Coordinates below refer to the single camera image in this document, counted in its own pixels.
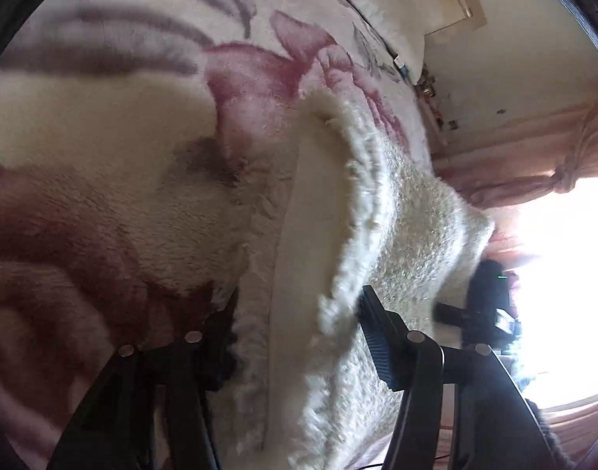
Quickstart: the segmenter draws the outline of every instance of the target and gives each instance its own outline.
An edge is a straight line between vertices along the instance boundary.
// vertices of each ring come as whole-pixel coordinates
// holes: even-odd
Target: floral blanket
[[[12,40],[0,425],[32,469],[117,345],[165,344],[226,299],[261,174],[314,89],[431,170],[411,89],[344,0],[46,0]]]

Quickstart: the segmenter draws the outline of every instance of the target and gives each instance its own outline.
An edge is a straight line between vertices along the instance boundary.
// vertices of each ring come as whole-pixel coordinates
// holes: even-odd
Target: black wire
[[[450,454],[445,454],[444,456],[438,456],[434,458],[434,461],[438,461],[439,459],[445,459],[446,457],[449,457]],[[383,466],[384,463],[377,463],[376,465],[366,465],[366,466],[361,466],[360,468],[356,468],[355,470],[364,470],[365,468],[375,468],[376,466]]]

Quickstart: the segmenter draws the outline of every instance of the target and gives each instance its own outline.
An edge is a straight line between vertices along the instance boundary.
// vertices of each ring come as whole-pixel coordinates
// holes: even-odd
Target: wall
[[[598,53],[560,2],[480,1],[486,26],[425,52],[445,121],[459,124],[447,139],[598,98]]]

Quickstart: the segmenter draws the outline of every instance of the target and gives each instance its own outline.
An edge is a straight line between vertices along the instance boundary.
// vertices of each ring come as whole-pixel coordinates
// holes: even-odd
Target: fleece blanket
[[[315,144],[318,129],[338,137]],[[312,167],[315,157],[321,166]],[[297,171],[320,176],[294,189]],[[278,369],[269,353],[288,347],[271,345],[269,329],[284,325],[268,320],[272,307],[284,310],[280,285],[305,284],[287,280],[290,222],[311,216],[343,223],[339,232],[320,227],[330,254],[309,234],[304,242],[322,261],[333,257],[318,283],[325,291],[310,301],[340,306],[331,320],[344,331],[307,317],[302,337],[331,351],[326,362],[297,366],[307,384],[295,396],[300,430],[275,457],[281,468],[342,468],[361,457],[390,421],[351,436],[347,396],[319,391],[355,355],[351,298],[364,280],[387,306],[400,294],[422,304],[412,325],[429,327],[430,299],[467,232],[435,233],[450,258],[427,265],[442,254],[422,239],[401,247],[398,235],[433,235],[433,213],[459,214],[439,218],[444,228],[469,227],[458,223],[468,208],[429,171],[411,90],[343,0],[46,0],[0,60],[0,425],[16,451],[44,468],[115,347],[183,336],[239,285],[240,368],[210,398],[214,436],[228,468],[242,468],[246,454],[269,457],[269,375]],[[428,184],[405,180],[415,175]],[[427,192],[443,193],[447,212]],[[310,213],[297,211],[301,199],[312,200]],[[319,218],[326,212],[315,200],[328,199],[330,217]],[[344,287],[341,264],[357,271]],[[423,284],[437,280],[389,293],[413,271]],[[380,286],[380,277],[390,279]],[[303,353],[319,353],[310,348]],[[358,419],[358,408],[348,411]]]

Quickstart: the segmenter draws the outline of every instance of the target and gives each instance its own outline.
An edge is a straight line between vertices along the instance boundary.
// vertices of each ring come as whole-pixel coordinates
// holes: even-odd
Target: bed
[[[239,286],[240,370],[209,397],[226,468],[356,468],[400,400],[359,288],[431,333],[491,229],[347,0],[46,0],[0,58],[0,425],[43,469],[116,347]]]

